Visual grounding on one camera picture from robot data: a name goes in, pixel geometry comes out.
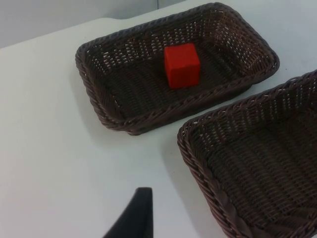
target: woven texture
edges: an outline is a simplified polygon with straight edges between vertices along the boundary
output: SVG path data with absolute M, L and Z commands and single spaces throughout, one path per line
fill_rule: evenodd
M 188 42 L 200 84 L 172 90 L 163 50 Z M 88 42 L 76 65 L 102 124 L 136 135 L 233 98 L 273 75 L 279 59 L 236 11 L 210 3 Z
M 178 145 L 228 237 L 317 234 L 317 71 L 190 120 Z

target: rectangular basket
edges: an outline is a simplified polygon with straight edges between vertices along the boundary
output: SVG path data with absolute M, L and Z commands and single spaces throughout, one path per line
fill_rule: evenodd
M 228 237 L 317 233 L 317 71 L 188 121 L 178 146 Z
M 170 89 L 163 50 L 188 42 L 200 84 Z M 279 59 L 236 11 L 210 3 L 88 42 L 76 65 L 102 124 L 137 135 L 235 97 L 273 75 Z

